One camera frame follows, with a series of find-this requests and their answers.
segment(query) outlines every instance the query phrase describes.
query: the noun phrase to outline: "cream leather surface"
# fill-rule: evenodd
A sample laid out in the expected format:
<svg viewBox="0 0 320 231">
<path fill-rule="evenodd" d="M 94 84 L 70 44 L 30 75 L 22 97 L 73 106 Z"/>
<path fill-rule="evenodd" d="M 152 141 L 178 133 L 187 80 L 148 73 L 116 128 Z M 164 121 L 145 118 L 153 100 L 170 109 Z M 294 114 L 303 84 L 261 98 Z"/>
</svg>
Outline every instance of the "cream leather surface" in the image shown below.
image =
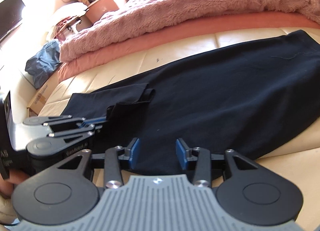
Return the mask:
<svg viewBox="0 0 320 231">
<path fill-rule="evenodd" d="M 303 29 L 320 43 L 319 29 L 247 29 L 186 38 L 127 55 L 61 82 L 48 99 L 40 116 L 59 115 L 72 93 L 89 93 L 190 55 L 240 42 L 286 35 L 298 29 Z M 320 224 L 319 157 L 320 119 L 287 144 L 258 160 L 262 165 L 293 181 L 302 190 L 305 202 L 297 221 L 308 231 L 314 230 Z M 127 178 L 128 173 L 124 173 L 124 179 Z M 102 181 L 102 170 L 97 170 L 94 182 L 102 185 Z"/>
</svg>

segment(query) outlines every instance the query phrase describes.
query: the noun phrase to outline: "metal bolt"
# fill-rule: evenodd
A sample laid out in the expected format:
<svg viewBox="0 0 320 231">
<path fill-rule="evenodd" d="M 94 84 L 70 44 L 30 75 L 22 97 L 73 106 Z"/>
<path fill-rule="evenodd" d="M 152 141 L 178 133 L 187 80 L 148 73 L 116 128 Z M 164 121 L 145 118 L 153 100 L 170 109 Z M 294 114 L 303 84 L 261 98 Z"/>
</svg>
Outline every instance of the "metal bolt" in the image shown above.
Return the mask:
<svg viewBox="0 0 320 231">
<path fill-rule="evenodd" d="M 155 178 L 155 179 L 153 179 L 153 183 L 155 183 L 155 184 L 160 184 L 160 183 L 162 183 L 163 182 L 163 179 L 161 179 L 161 178 Z"/>
<path fill-rule="evenodd" d="M 205 179 L 200 179 L 194 183 L 194 186 L 199 187 L 199 188 L 209 187 L 209 182 L 206 181 Z"/>
<path fill-rule="evenodd" d="M 106 183 L 107 188 L 120 188 L 121 183 L 117 180 L 110 180 Z"/>
</svg>

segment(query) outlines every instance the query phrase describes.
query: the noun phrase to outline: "black screen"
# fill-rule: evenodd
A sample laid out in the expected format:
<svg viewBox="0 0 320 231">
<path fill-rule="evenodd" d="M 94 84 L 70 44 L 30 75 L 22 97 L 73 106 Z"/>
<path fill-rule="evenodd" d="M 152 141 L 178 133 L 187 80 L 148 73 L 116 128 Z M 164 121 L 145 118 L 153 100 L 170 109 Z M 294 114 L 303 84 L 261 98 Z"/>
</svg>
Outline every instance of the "black screen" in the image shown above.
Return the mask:
<svg viewBox="0 0 320 231">
<path fill-rule="evenodd" d="M 0 42 L 22 21 L 22 0 L 4 0 L 0 3 Z"/>
</svg>

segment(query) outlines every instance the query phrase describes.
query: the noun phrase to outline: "pink fuzzy blanket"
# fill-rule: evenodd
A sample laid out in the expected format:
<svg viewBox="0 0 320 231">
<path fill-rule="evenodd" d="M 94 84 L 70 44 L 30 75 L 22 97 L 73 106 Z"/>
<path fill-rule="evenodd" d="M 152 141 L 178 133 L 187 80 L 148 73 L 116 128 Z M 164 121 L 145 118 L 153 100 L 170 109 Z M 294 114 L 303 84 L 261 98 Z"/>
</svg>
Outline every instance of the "pink fuzzy blanket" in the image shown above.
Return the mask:
<svg viewBox="0 0 320 231">
<path fill-rule="evenodd" d="M 205 16 L 274 10 L 298 12 L 320 24 L 320 0 L 130 0 L 106 13 L 93 27 L 61 46 L 60 60 L 70 62 L 111 43 Z"/>
</svg>

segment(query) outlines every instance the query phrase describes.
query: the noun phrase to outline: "tufted leather cushion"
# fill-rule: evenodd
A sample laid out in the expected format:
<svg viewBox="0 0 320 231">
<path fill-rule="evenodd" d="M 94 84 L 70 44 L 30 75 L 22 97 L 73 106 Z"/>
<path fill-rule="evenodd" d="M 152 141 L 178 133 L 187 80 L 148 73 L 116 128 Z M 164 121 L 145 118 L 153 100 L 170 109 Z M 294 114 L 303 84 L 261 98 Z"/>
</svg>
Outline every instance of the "tufted leather cushion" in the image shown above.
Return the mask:
<svg viewBox="0 0 320 231">
<path fill-rule="evenodd" d="M 190 37 L 133 53 L 105 65 L 87 70 L 61 82 L 54 90 L 40 116 L 59 115 L 72 93 L 88 93 L 105 85 L 154 69 L 171 61 L 228 45 L 305 30 L 320 43 L 320 29 L 262 28 L 235 30 Z M 258 162 L 293 181 L 303 192 L 304 205 L 297 222 L 305 230 L 320 224 L 320 119 L 299 136 L 259 159 Z M 129 176 L 124 172 L 124 179 Z M 102 170 L 96 170 L 94 182 L 102 185 Z"/>
</svg>

